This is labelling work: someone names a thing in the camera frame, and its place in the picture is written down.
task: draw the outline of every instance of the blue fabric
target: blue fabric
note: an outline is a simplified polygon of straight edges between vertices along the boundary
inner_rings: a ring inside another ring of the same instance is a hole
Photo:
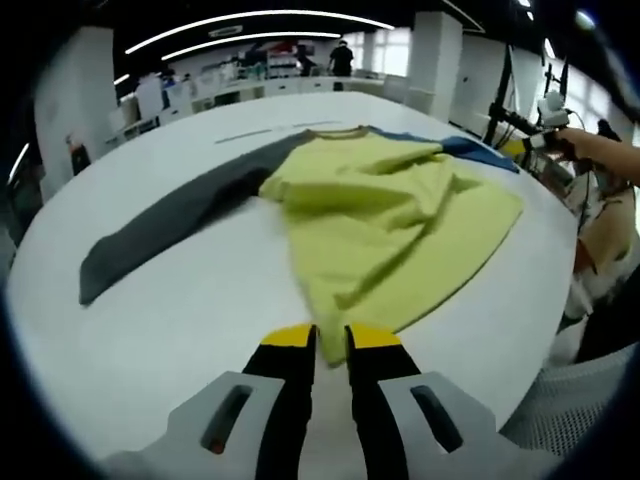
[[[484,148],[482,145],[464,137],[448,137],[444,140],[430,140],[428,138],[417,137],[411,133],[394,133],[387,132],[377,127],[369,127],[369,129],[382,137],[389,140],[411,140],[413,142],[439,143],[442,145],[442,152],[472,162],[484,163],[492,167],[503,168],[510,172],[520,173],[520,169],[513,161],[503,157],[497,153]]]

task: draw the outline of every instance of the ceiling light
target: ceiling light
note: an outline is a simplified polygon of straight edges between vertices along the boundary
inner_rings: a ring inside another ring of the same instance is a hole
[[[584,30],[593,30],[596,27],[595,20],[584,10],[576,12],[576,23]]]
[[[125,80],[127,80],[131,75],[129,75],[128,73],[126,75],[121,76],[120,78],[116,79],[115,82],[113,82],[114,85],[120,85],[122,82],[124,82]]]
[[[221,17],[208,18],[206,20],[200,20],[199,22],[189,23],[187,25],[183,25],[181,27],[168,30],[164,33],[161,33],[160,35],[156,35],[155,37],[151,37],[148,40],[145,40],[144,42],[141,42],[125,50],[124,53],[129,55],[130,53],[133,53],[136,50],[141,49],[142,47],[146,47],[150,43],[156,42],[170,35],[173,35],[175,33],[184,32],[185,30],[200,27],[202,25],[207,25],[209,23],[223,22],[225,20],[236,20],[238,18],[261,17],[265,15],[310,15],[314,17],[330,17],[330,18],[338,18],[340,20],[351,20],[353,22],[367,23],[369,25],[385,28],[387,30],[395,29],[393,25],[389,25],[387,23],[376,22],[375,20],[369,20],[368,18],[354,17],[353,15],[343,15],[341,13],[318,12],[315,10],[259,10],[255,12],[234,13],[231,15],[223,15]]]
[[[551,42],[549,41],[548,38],[544,39],[544,50],[545,52],[547,52],[547,57],[551,59],[556,58],[556,54],[553,52],[553,47],[551,46]]]
[[[213,47],[214,45],[220,45],[222,43],[239,42],[241,40],[252,40],[254,38],[268,38],[268,37],[325,37],[325,38],[340,38],[337,33],[321,33],[321,32],[271,32],[271,33],[254,33],[251,35],[239,35],[237,37],[224,38],[222,40],[214,40],[213,42],[201,43],[200,45],[194,45],[193,47],[185,48],[184,50],[178,50],[177,52],[170,53],[162,57],[162,60],[169,60],[170,58],[177,57],[183,53],[193,52],[201,48]]]
[[[9,180],[7,181],[7,183],[11,183],[11,180],[13,180],[13,176],[16,174],[16,170],[18,169],[18,166],[22,161],[22,157],[24,157],[24,154],[27,153],[28,149],[29,149],[29,144],[25,143],[24,147],[22,147],[22,151],[20,152],[20,155],[18,155],[18,159],[16,160],[16,163],[13,164],[13,167],[11,168],[11,172],[9,172]]]

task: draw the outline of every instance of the gray sleeve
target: gray sleeve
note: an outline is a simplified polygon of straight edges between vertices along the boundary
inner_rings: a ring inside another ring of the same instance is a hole
[[[129,272],[257,195],[291,151],[312,138],[304,131],[224,163],[98,240],[80,266],[80,303],[90,304]]]

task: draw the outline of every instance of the white pillar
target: white pillar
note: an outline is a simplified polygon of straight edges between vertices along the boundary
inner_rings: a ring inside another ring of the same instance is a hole
[[[373,47],[375,44],[375,33],[365,33],[362,46],[362,69],[373,70]]]
[[[38,79],[36,134],[55,191],[73,176],[67,135],[84,144],[92,162],[108,151],[108,115],[117,108],[113,81],[113,31],[98,27],[80,28]]]
[[[409,57],[409,85],[433,94],[431,115],[449,121],[460,56],[462,24],[443,12],[417,12]]]

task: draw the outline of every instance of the white round table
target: white round table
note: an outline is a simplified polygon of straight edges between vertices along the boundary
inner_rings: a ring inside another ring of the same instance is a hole
[[[273,329],[310,320],[279,209],[261,199],[147,262],[91,306],[78,303],[91,246],[179,185],[304,128],[375,125],[441,139],[464,135],[360,93],[266,98],[218,108],[131,141],[66,185],[17,253],[8,302],[17,340],[46,405],[90,457],[138,450],[171,410],[227,370],[241,371]],[[224,142],[219,140],[271,129]],[[400,337],[489,407],[513,413],[552,343],[569,291],[576,222],[528,174],[464,161],[524,200],[502,246],[460,291]],[[300,478],[360,478],[344,366],[316,362],[314,411]]]

